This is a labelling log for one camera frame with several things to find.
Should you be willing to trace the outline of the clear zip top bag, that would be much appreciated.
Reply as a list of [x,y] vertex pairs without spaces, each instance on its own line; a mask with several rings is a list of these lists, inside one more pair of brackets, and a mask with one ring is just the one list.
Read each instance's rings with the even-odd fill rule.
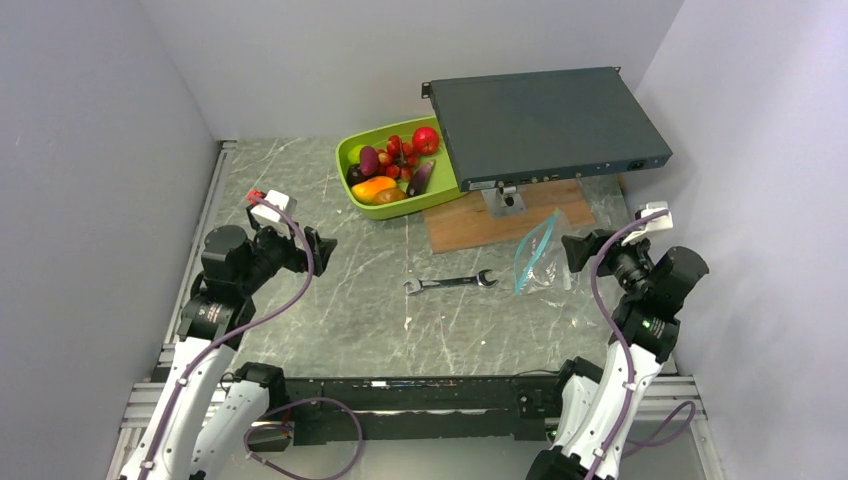
[[566,215],[556,208],[521,239],[513,260],[516,295],[572,288],[573,275],[562,244],[562,236],[570,232]]

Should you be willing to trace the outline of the orange fake fruit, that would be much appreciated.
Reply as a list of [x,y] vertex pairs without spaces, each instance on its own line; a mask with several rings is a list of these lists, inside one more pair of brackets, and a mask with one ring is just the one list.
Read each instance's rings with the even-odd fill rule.
[[370,205],[379,192],[396,187],[397,183],[394,179],[387,176],[375,176],[352,186],[351,194],[359,203]]

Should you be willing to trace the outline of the dark purple fake fruit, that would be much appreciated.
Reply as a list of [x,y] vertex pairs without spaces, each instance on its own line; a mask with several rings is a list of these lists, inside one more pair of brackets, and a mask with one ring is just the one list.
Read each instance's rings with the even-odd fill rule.
[[350,188],[366,181],[367,179],[368,176],[361,171],[359,164],[350,165],[345,174],[346,184]]

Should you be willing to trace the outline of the magenta fake sweet potato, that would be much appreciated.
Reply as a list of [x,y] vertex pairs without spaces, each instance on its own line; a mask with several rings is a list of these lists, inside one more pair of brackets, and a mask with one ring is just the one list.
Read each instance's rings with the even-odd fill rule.
[[379,154],[372,146],[363,146],[359,151],[359,170],[364,176],[373,176],[379,170]]

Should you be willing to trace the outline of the red fake lychee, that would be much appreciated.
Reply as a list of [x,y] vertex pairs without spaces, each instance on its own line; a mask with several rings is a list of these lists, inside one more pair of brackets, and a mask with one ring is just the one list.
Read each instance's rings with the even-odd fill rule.
[[378,151],[378,161],[381,165],[388,167],[394,163],[394,158],[391,154],[384,150]]
[[391,179],[398,179],[401,175],[401,168],[398,165],[388,165],[385,168],[384,175]]

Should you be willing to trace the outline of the purple fake eggplant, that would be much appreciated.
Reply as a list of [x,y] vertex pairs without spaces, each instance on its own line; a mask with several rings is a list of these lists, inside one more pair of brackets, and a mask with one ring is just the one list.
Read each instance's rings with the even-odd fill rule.
[[426,192],[435,164],[435,160],[429,160],[421,164],[414,172],[406,188],[408,197],[417,197]]

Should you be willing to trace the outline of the red fake apple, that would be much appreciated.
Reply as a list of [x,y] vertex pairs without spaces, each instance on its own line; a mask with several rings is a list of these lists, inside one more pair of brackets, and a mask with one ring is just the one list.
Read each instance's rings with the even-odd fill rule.
[[441,144],[441,138],[437,129],[422,126],[414,131],[411,143],[417,154],[429,156],[437,152]]

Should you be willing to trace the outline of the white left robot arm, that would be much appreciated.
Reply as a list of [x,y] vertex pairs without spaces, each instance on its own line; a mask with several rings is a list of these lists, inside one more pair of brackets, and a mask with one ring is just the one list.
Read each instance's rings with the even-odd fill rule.
[[324,272],[336,249],[312,228],[307,247],[272,226],[253,236],[237,225],[211,231],[204,240],[202,271],[183,307],[171,370],[122,479],[214,479],[251,424],[272,420],[287,406],[281,368],[247,363],[236,370],[224,403],[208,412],[219,381],[238,351],[256,308],[253,294],[279,270]]

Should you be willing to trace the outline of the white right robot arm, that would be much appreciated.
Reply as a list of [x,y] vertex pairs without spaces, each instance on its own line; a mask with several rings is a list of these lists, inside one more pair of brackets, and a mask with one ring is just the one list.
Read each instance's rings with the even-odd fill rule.
[[684,301],[708,274],[695,251],[675,246],[659,261],[643,238],[625,242],[610,230],[562,238],[568,267],[589,267],[592,277],[612,276],[623,289],[613,310],[605,364],[566,362],[551,388],[561,413],[553,443],[535,458],[530,479],[615,479],[629,454],[626,441],[648,387],[673,352]]

